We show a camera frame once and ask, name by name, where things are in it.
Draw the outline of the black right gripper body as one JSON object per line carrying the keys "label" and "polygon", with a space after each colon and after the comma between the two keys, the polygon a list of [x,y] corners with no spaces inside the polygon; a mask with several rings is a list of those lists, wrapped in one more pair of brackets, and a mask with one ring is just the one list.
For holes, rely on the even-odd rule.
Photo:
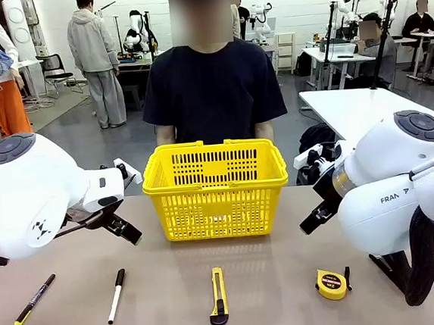
{"label": "black right gripper body", "polygon": [[342,197],[335,190],[333,176],[324,174],[314,184],[313,190],[321,197],[322,202],[316,207],[323,214],[336,214],[342,201]]}

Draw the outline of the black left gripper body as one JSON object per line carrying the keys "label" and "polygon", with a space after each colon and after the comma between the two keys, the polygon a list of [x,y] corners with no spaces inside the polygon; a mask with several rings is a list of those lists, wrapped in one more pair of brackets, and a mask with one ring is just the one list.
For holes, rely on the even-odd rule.
{"label": "black left gripper body", "polygon": [[119,200],[112,204],[106,205],[95,213],[88,213],[83,219],[74,219],[70,215],[66,216],[67,222],[77,223],[76,226],[67,229],[67,232],[72,233],[75,230],[83,228],[88,230],[97,230],[104,228],[111,233],[123,232],[126,229],[126,221],[120,218],[116,211],[122,205],[123,200]]}

